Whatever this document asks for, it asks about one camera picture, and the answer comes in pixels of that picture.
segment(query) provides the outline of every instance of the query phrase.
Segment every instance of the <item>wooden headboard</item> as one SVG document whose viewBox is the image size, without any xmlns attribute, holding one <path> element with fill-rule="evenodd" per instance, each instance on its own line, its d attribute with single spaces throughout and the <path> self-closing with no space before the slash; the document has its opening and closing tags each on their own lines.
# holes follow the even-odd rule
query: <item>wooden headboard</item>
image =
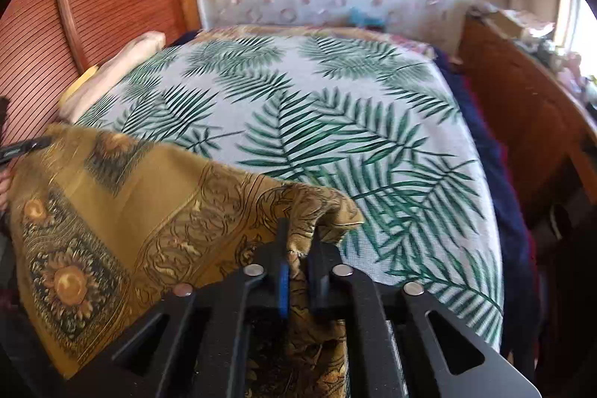
<svg viewBox="0 0 597 398">
<path fill-rule="evenodd" d="M 0 18 L 0 94 L 11 100 L 2 144 L 34 137 L 89 66 L 145 31 L 166 42 L 199 28 L 195 0 L 12 0 Z"/>
</svg>

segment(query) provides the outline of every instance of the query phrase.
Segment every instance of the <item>white sheet with green leaves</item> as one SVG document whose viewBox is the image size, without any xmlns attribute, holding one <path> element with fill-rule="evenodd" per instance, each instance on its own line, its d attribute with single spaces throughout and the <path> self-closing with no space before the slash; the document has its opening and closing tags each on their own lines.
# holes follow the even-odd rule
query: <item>white sheet with green leaves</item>
<svg viewBox="0 0 597 398">
<path fill-rule="evenodd" d="M 344 260 L 378 282 L 420 282 L 499 347 L 489 190 L 458 105 L 424 56 L 334 37 L 193 42 L 138 66 L 78 123 L 341 189 L 366 217 L 344 239 Z"/>
</svg>

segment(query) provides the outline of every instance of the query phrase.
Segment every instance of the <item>black metal bracket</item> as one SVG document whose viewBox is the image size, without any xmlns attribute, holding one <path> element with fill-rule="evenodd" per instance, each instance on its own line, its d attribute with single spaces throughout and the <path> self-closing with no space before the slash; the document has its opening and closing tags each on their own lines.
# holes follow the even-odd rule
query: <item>black metal bracket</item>
<svg viewBox="0 0 597 398">
<path fill-rule="evenodd" d="M 201 289 L 178 284 L 66 383 L 88 398 L 244 396 L 252 323 L 288 315 L 288 221 L 251 265 Z M 307 274 L 318 319 L 344 319 L 353 398 L 536 398 L 535 387 L 417 283 L 374 283 L 315 235 Z"/>
</svg>

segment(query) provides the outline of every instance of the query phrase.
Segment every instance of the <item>human hand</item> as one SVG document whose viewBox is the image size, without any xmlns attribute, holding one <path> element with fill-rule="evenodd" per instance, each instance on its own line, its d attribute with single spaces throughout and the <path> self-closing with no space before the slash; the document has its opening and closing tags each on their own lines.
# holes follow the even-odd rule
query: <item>human hand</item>
<svg viewBox="0 0 597 398">
<path fill-rule="evenodd" d="M 10 169 L 4 169 L 0 172 L 0 211 L 6 211 L 8 208 L 8 190 L 13 181 Z"/>
</svg>

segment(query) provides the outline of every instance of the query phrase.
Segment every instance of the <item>bed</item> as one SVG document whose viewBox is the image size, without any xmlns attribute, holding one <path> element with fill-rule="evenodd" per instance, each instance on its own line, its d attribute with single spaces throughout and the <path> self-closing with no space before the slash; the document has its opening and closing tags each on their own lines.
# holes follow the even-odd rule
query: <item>bed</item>
<svg viewBox="0 0 597 398">
<path fill-rule="evenodd" d="M 344 191 L 366 218 L 344 239 L 344 260 L 378 282 L 420 282 L 498 350 L 503 269 L 528 273 L 526 233 L 511 187 L 502 204 L 493 197 L 509 187 L 499 148 L 488 154 L 482 122 L 469 129 L 479 114 L 432 52 L 360 29 L 193 33 L 76 123 Z"/>
</svg>

